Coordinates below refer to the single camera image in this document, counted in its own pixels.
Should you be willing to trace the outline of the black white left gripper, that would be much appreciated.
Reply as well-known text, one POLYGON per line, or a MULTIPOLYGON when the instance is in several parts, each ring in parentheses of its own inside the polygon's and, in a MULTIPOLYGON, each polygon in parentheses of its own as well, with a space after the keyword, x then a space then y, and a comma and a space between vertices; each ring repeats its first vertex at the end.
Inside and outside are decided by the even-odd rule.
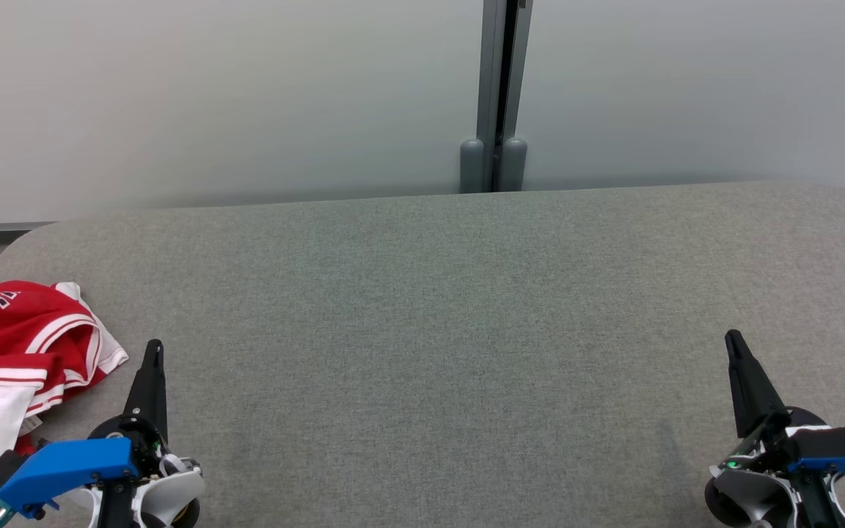
POLYGON ((92 440, 131 440, 132 477, 98 480, 64 498, 90 511, 90 527, 194 527, 205 490, 200 464, 168 445, 164 344, 150 339, 128 392, 124 414, 106 420, 92 440))

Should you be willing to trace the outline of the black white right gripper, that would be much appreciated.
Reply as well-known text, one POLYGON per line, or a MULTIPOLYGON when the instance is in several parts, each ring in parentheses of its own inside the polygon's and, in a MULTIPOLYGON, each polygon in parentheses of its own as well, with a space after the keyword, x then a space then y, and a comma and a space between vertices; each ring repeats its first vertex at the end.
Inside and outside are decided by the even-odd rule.
POLYGON ((725 333, 732 411, 740 442, 710 468, 707 508, 730 527, 845 527, 834 468, 804 469, 787 442, 829 425, 812 412, 786 407, 742 333, 725 333))

